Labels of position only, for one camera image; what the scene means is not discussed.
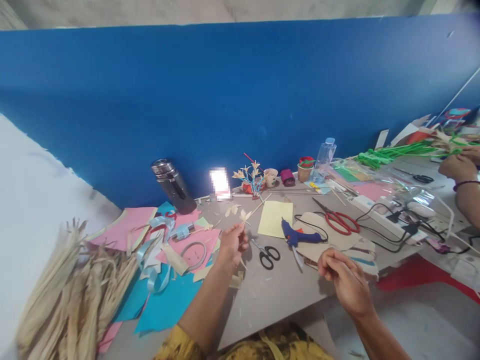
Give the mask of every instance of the hand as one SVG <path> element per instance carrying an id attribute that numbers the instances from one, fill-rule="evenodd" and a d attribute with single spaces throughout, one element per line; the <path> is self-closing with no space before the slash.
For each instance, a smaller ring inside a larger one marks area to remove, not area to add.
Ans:
<path id="1" fill-rule="evenodd" d="M 249 238 L 245 234 L 244 224 L 235 224 L 220 235 L 220 252 L 218 260 L 236 269 L 240 264 L 242 253 L 249 248 Z"/>
<path id="2" fill-rule="evenodd" d="M 480 146 L 464 146 L 462 156 L 469 158 L 475 165 L 480 165 Z"/>
<path id="3" fill-rule="evenodd" d="M 450 155 L 440 164 L 438 172 L 460 183 L 477 180 L 478 170 L 475 164 L 463 155 Z"/>
<path id="4" fill-rule="evenodd" d="M 364 271 L 351 258 L 329 248 L 318 259 L 318 273 L 333 281 L 336 296 L 351 317 L 360 319 L 376 314 Z"/>

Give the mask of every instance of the red handle scissors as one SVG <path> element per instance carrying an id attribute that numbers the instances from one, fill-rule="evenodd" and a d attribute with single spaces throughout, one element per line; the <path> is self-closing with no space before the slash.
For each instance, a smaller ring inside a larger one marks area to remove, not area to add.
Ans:
<path id="1" fill-rule="evenodd" d="M 337 233 L 340 233 L 342 235 L 351 235 L 352 233 L 360 232 L 359 223 L 353 220 L 350 216 L 345 215 L 341 212 L 332 211 L 328 207 L 318 202 L 317 199 L 315 199 L 314 197 L 312 197 L 312 199 L 325 212 L 326 223 Z M 334 226 L 332 222 L 340 225 L 341 228 Z"/>

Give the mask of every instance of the plastic bottle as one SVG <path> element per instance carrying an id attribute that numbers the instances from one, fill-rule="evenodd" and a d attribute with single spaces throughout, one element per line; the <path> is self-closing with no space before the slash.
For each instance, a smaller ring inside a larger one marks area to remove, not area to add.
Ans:
<path id="1" fill-rule="evenodd" d="M 335 139 L 328 137 L 325 142 L 320 145 L 318 156 L 316 158 L 315 167 L 311 172 L 311 180 L 315 184 L 322 184 L 325 182 L 325 176 L 328 175 L 327 168 L 330 166 L 330 162 L 334 157 L 337 145 L 334 144 Z"/>

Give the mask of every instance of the scissors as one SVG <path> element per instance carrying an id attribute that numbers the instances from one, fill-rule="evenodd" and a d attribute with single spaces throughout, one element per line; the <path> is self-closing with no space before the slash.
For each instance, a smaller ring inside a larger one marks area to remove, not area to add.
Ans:
<path id="1" fill-rule="evenodd" d="M 427 175 L 412 174 L 411 172 L 399 169 L 397 167 L 394 167 L 394 169 L 398 170 L 399 172 L 402 172 L 402 173 L 405 173 L 405 174 L 408 174 L 408 175 L 412 175 L 415 180 L 417 180 L 419 183 L 422 183 L 422 184 L 430 184 L 430 183 L 433 183 L 433 181 L 434 181 L 434 179 L 432 177 L 427 176 Z"/>
<path id="2" fill-rule="evenodd" d="M 261 265 L 267 270 L 272 270 L 274 268 L 274 262 L 272 261 L 272 259 L 275 261 L 280 260 L 279 251 L 273 246 L 260 246 L 251 235 L 249 236 L 249 238 L 250 241 L 260 250 Z"/>
<path id="3" fill-rule="evenodd" d="M 327 224 L 333 230 L 335 230 L 337 233 L 340 233 L 342 235 L 351 235 L 352 233 L 359 233 L 360 232 L 359 223 L 356 222 L 355 220 L 353 220 L 350 216 L 345 215 L 341 212 L 332 211 L 328 207 L 326 207 L 326 206 L 322 205 L 320 202 L 318 202 L 317 199 L 315 199 L 314 197 L 312 197 L 312 199 L 325 212 L 325 220 L 326 220 Z M 350 221 L 353 226 L 349 225 L 346 222 L 346 220 Z M 343 229 L 334 226 L 332 224 L 332 222 L 337 223 Z"/>

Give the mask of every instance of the stainless steel bottle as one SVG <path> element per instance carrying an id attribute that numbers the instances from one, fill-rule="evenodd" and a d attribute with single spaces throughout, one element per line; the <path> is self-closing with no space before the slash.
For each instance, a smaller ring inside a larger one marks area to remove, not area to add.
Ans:
<path id="1" fill-rule="evenodd" d="M 197 203 L 189 195 L 182 176 L 170 160 L 159 159 L 152 162 L 150 166 L 156 176 L 156 181 L 180 214 L 190 214 L 197 208 Z"/>

